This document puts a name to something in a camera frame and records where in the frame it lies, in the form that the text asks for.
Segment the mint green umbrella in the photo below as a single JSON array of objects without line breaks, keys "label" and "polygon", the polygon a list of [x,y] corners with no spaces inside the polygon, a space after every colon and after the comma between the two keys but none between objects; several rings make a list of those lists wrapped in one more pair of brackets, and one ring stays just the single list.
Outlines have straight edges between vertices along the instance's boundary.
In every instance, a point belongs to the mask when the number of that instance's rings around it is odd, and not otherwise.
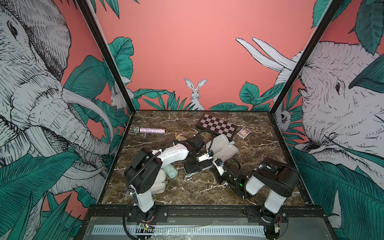
[{"label": "mint green umbrella", "polygon": [[166,165],[164,170],[165,170],[167,176],[171,179],[176,178],[178,175],[178,171],[176,170],[176,168],[172,164]]}]

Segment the black zippered umbrella case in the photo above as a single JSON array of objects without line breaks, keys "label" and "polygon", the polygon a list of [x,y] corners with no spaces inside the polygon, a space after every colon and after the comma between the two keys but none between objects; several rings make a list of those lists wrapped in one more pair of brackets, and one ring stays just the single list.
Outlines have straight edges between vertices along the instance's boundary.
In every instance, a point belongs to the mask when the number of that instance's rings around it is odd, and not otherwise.
[{"label": "black zippered umbrella case", "polygon": [[211,160],[204,160],[202,162],[186,162],[184,163],[184,170],[187,175],[193,175],[197,172],[211,168],[212,165],[213,163]]}]

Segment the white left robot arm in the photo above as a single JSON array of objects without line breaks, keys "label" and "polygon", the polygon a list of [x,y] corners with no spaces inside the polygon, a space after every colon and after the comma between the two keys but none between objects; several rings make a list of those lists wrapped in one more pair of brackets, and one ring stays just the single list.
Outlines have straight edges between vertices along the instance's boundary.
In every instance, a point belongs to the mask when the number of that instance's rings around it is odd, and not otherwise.
[{"label": "white left robot arm", "polygon": [[151,188],[163,166],[188,159],[199,160],[202,156],[208,160],[211,147],[212,144],[207,145],[202,138],[194,136],[184,141],[171,141],[157,151],[142,148],[124,172],[137,208],[144,214],[153,209]]}]

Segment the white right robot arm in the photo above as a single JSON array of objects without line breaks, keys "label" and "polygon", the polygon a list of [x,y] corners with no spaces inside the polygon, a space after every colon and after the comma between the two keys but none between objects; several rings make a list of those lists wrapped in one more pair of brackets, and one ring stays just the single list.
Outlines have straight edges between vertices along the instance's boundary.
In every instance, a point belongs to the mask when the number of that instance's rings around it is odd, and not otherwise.
[{"label": "white right robot arm", "polygon": [[227,167],[221,159],[213,162],[220,182],[226,182],[238,197],[252,198],[263,187],[270,189],[269,195],[260,209],[263,217],[276,218],[287,198],[291,197],[299,181],[299,172],[271,158],[265,158],[250,175],[245,176],[237,167]]}]

